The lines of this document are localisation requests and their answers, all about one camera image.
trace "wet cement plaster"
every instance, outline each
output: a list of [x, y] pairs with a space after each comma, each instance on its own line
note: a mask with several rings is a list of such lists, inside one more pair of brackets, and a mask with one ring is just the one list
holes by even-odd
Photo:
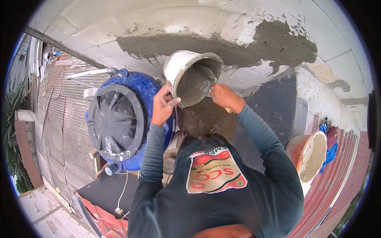
[[262, 64], [261, 59], [274, 61], [270, 64], [274, 68], [273, 73], [278, 72], [280, 65], [296, 67], [302, 62], [313, 63], [316, 60], [316, 44], [302, 34], [296, 35], [287, 22], [264, 20], [256, 27], [253, 40], [250, 44], [238, 45], [226, 41], [217, 32], [211, 38], [187, 32], [117, 38], [122, 50], [145, 58], [170, 56], [177, 50], [213, 52], [226, 65], [237, 67], [258, 66]]
[[341, 79], [340, 80], [336, 80], [333, 83], [327, 83], [326, 86], [329, 89], [334, 89], [334, 88], [340, 87], [346, 93], [348, 93], [351, 90], [350, 85], [347, 82], [345, 82], [344, 80], [341, 80]]

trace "bucket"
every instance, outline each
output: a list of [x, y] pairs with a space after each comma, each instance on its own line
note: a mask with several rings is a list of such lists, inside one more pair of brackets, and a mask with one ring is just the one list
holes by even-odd
[[222, 59], [214, 53], [174, 52], [164, 65], [164, 75], [172, 84], [173, 98], [181, 98], [179, 106], [195, 105], [209, 95], [209, 89], [220, 77], [223, 65]]
[[295, 136], [286, 148], [286, 153], [303, 183], [313, 180], [317, 175], [325, 160], [326, 151], [327, 138], [322, 131]]

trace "worker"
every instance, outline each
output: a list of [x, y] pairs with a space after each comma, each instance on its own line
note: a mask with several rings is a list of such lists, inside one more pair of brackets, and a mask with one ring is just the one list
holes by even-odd
[[262, 174], [247, 167], [218, 134], [201, 140], [183, 128], [173, 177], [163, 188], [164, 123], [180, 98], [168, 96], [168, 81], [154, 97], [154, 111], [133, 197], [127, 237], [279, 238], [303, 214], [298, 173], [272, 129], [224, 84], [210, 90], [213, 102], [233, 110], [261, 152]]

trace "pvc pipe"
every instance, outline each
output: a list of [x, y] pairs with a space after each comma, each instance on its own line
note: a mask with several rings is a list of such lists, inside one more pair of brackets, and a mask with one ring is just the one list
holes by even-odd
[[83, 84], [83, 85], [86, 85], [86, 86], [89, 86], [89, 87], [92, 87], [92, 88], [96, 88], [96, 89], [99, 89], [99, 87], [97, 87], [97, 86], [95, 86], [95, 85], [93, 85], [93, 84], [91, 84], [91, 83], [86, 83], [86, 82], [83, 82], [83, 81], [81, 81], [81, 80], [79, 80], [79, 79], [75, 79], [75, 78], [68, 78], [67, 80], [69, 80], [69, 81], [73, 81], [73, 82], [76, 82], [76, 83], [80, 83], [80, 84]]
[[94, 74], [98, 74], [98, 73], [107, 73], [107, 69], [96, 69], [96, 70], [91, 70], [91, 71], [86, 71], [86, 72], [82, 72], [82, 73], [76, 73], [76, 74], [72, 74], [72, 75], [68, 75], [67, 76], [67, 79], [69, 80], [70, 78], [78, 78], [78, 77], [82, 77], [82, 76], [86, 76], [86, 75], [94, 75]]
[[108, 165], [105, 169], [104, 169], [104, 172], [106, 172], [106, 174], [108, 176], [111, 176], [113, 175], [114, 173], [116, 173], [116, 171], [118, 170], [118, 166], [116, 164], [110, 164]]

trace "man's right hand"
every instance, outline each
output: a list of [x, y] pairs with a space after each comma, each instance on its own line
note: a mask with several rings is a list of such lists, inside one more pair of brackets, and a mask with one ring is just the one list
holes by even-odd
[[239, 97], [228, 86], [223, 83], [216, 83], [210, 89], [210, 95], [213, 102], [221, 107], [229, 108], [239, 114], [244, 108], [246, 102]]

